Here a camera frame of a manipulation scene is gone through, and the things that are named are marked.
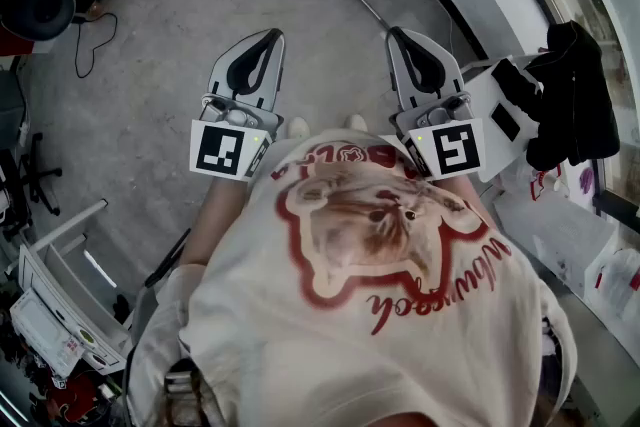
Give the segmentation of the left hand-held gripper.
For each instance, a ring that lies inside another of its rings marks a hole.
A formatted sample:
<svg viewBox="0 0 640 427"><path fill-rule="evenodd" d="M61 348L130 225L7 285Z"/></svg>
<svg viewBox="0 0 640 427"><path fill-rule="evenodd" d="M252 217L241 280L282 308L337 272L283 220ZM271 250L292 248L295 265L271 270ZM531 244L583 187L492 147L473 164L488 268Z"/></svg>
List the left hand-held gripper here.
<svg viewBox="0 0 640 427"><path fill-rule="evenodd" d="M271 111L284 56L284 33L272 28L240 40L216 60L211 93L202 97L203 110L191 125L190 171L230 180L254 178L282 124Z"/></svg>

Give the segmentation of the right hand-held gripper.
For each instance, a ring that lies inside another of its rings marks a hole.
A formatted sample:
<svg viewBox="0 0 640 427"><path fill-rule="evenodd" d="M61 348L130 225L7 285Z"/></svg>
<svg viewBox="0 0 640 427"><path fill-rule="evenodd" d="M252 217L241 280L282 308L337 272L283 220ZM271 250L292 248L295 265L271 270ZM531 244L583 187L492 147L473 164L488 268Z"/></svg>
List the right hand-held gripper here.
<svg viewBox="0 0 640 427"><path fill-rule="evenodd" d="M426 35L398 26L387 32L386 51L392 86L405 110L389 122L416 173L442 180L484 169L482 120L471 111L470 94L460 92L455 57ZM442 99L419 105L421 98Z"/></svg>

